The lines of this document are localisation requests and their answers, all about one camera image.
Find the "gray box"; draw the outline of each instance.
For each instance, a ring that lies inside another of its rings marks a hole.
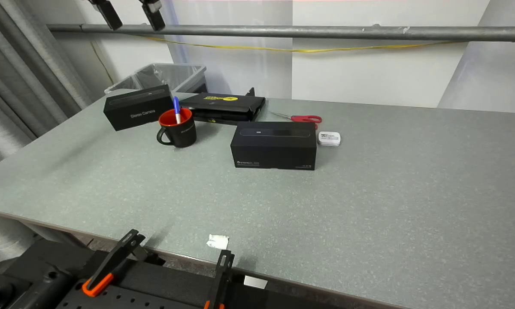
[[[104,95],[155,88],[161,85],[167,85],[171,93],[195,93],[205,85],[204,71],[204,66],[150,64],[133,76],[106,88]]]

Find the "table surface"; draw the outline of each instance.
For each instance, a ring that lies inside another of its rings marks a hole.
[[[269,100],[341,133],[313,172],[234,169],[233,126],[185,150],[102,100],[0,164],[0,215],[406,308],[515,308],[515,116]]]

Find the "black clamp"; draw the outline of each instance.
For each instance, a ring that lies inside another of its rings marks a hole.
[[[97,297],[113,280],[123,261],[140,246],[143,236],[137,231],[130,231],[119,243],[106,255],[99,268],[82,285],[82,294],[94,299]]]
[[[229,251],[221,251],[216,265],[216,275],[210,284],[207,301],[204,303],[204,309],[226,309],[224,297],[226,297],[228,284],[231,282],[233,261],[234,261],[234,255],[231,255]]]
[[[161,19],[159,9],[161,2],[159,0],[140,0],[142,4],[142,13],[147,16],[150,28],[154,31],[164,30],[164,21]]]
[[[89,0],[89,4],[92,4],[99,11],[109,30],[114,31],[121,28],[121,21],[114,7],[107,0]]]

